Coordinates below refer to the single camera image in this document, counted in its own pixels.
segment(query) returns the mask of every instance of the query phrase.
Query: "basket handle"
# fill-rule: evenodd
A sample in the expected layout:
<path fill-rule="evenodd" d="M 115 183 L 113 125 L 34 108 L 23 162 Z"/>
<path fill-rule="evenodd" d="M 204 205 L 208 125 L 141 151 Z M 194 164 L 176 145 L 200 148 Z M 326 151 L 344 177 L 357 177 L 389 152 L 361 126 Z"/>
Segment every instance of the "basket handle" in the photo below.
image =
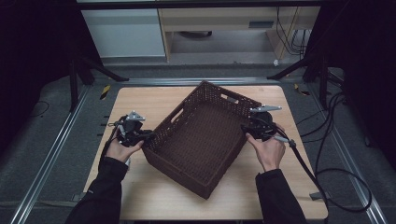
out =
<path fill-rule="evenodd" d="M 221 91 L 220 97 L 236 105 L 239 104 L 239 95 L 233 94 L 233 92 Z"/>
<path fill-rule="evenodd" d="M 172 114 L 169 115 L 169 121 L 170 121 L 171 123 L 174 123 L 175 121 L 177 121 L 178 118 L 180 118 L 181 115 L 183 114 L 183 111 L 184 111 L 183 105 L 178 106 L 177 109 L 175 109 L 175 110 L 172 112 Z"/>

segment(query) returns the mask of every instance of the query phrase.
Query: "gray floor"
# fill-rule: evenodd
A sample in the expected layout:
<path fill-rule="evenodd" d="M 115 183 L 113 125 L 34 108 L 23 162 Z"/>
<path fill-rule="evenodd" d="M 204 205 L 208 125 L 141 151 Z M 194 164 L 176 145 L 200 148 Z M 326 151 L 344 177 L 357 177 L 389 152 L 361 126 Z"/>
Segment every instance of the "gray floor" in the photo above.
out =
<path fill-rule="evenodd" d="M 280 66 L 274 67 L 275 55 L 268 42 L 258 41 L 265 35 L 257 33 L 214 32 L 208 41 L 188 39 L 182 35 L 175 38 L 173 55 L 169 63 L 139 63 L 129 66 L 109 66 L 113 72 L 124 77 L 268 77 L 281 71 L 288 64 L 298 60 L 298 56 L 286 57 Z M 302 82 L 300 69 L 281 82 L 275 83 L 285 92 L 294 120 L 298 122 L 319 111 L 313 95 L 302 95 L 294 89 L 298 83 L 301 91 L 314 93 L 318 83 L 307 85 Z M 95 72 L 96 80 L 88 91 L 87 100 L 78 114 L 70 134 L 62 147 L 43 189 L 38 195 L 42 201 L 70 201 L 73 194 L 80 193 L 91 170 L 96 150 L 104 131 L 102 124 L 107 123 L 117 97 L 118 89 L 127 86 L 115 83 Z M 100 100 L 103 87 L 111 85 L 105 100 Z M 0 161 L 0 222 L 8 223 L 20 202 L 35 179 L 40 166 L 61 130 L 68 116 L 69 97 L 68 78 L 50 83 L 41 92 L 37 103 L 25 127 L 11 144 L 8 154 Z M 339 89 L 329 84 L 331 95 Z M 323 121 L 320 114 L 298 125 L 300 133 L 319 126 Z M 396 223 L 396 175 L 381 151 L 364 144 L 364 133 L 358 125 L 356 116 L 349 105 L 339 105 L 335 110 L 335 127 L 341 134 L 349 153 L 357 163 L 363 177 L 378 201 L 388 223 Z M 312 134 L 304 140 L 320 138 L 322 132 Z M 319 142 L 306 143 L 311 164 L 316 163 Z M 344 168 L 334 141 L 329 138 L 324 144 L 319 169 L 326 167 Z M 348 208 L 360 208 L 361 200 L 357 196 L 349 177 L 338 173 L 323 175 L 320 183 L 332 198 Z M 63 223 L 71 208 L 37 204 L 25 223 Z M 366 213 L 352 214 L 330 204 L 329 223 L 372 223 Z"/>

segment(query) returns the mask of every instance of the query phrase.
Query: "person's left hand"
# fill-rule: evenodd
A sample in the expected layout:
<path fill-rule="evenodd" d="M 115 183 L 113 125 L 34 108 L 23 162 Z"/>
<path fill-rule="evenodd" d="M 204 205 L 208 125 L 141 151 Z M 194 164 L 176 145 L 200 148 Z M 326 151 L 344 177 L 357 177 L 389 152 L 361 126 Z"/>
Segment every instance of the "person's left hand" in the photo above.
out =
<path fill-rule="evenodd" d="M 110 147 L 107 150 L 106 156 L 116 159 L 118 161 L 127 162 L 133 153 L 140 150 L 143 146 L 143 140 L 138 142 L 134 147 L 125 147 L 123 146 L 116 136 L 119 134 L 119 130 L 117 130 L 112 136 L 113 141 L 110 143 Z"/>

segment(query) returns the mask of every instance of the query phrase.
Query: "white cabinet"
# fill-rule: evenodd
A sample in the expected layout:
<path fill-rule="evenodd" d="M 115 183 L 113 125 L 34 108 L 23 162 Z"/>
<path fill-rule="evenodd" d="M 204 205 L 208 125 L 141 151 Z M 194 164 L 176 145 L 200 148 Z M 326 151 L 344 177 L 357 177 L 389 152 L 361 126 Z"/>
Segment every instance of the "white cabinet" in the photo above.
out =
<path fill-rule="evenodd" d="M 164 59 L 163 37 L 157 9 L 83 10 L 82 15 L 102 60 L 134 57 Z"/>

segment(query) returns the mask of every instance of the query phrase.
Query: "wicker basket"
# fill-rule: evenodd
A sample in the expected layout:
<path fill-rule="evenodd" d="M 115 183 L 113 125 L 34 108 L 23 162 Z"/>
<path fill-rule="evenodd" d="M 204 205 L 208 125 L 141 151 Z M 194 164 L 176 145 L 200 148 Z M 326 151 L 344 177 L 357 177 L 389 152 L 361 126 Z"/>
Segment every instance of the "wicker basket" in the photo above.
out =
<path fill-rule="evenodd" d="M 207 199 L 246 143 L 241 124 L 261 103 L 203 81 L 143 146 L 152 166 Z"/>

